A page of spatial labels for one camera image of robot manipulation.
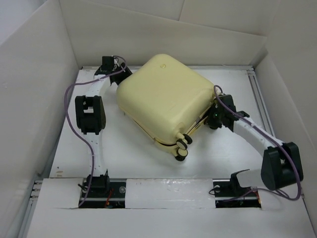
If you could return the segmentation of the yellow hard-shell suitcase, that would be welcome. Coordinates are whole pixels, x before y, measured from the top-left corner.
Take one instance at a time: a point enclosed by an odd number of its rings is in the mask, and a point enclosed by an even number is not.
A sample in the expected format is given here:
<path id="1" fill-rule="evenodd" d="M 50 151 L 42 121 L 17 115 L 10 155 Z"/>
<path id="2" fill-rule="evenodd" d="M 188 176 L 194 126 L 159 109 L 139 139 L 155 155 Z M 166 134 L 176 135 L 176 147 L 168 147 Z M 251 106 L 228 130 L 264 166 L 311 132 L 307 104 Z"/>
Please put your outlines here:
<path id="1" fill-rule="evenodd" d="M 153 56 L 116 91 L 119 108 L 159 149 L 181 162 L 214 99 L 211 81 L 167 54 Z"/>

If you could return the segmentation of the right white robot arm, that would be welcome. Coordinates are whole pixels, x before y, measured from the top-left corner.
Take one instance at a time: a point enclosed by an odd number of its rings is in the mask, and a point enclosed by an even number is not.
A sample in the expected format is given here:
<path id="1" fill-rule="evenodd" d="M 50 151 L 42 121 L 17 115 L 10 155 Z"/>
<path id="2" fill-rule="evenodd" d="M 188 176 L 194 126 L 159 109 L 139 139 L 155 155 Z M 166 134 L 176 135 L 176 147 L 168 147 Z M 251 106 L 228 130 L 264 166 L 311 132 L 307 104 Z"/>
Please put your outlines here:
<path id="1" fill-rule="evenodd" d="M 294 142 L 284 142 L 260 128 L 245 111 L 237 111 L 231 95 L 217 94 L 208 111 L 206 124 L 239 135 L 261 156 L 259 170 L 241 170 L 231 175 L 229 189 L 241 195 L 249 188 L 267 191 L 287 200 L 301 197 L 304 178 L 300 150 Z"/>

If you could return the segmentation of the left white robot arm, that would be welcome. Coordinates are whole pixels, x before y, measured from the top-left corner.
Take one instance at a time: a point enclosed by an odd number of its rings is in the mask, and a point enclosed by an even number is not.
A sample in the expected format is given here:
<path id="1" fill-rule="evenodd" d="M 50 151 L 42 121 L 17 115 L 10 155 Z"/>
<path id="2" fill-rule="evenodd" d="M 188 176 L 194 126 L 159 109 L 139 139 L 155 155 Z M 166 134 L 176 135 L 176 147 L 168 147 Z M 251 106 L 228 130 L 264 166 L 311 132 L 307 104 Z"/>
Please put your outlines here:
<path id="1" fill-rule="evenodd" d="M 84 198 L 106 196 L 110 181 L 103 155 L 102 132 L 106 126 L 106 113 L 102 96 L 112 83 L 119 84 L 132 72 L 120 56 L 102 57 L 102 65 L 94 74 L 94 82 L 83 96 L 75 98 L 77 127 L 92 150 L 91 172 L 81 185 Z"/>

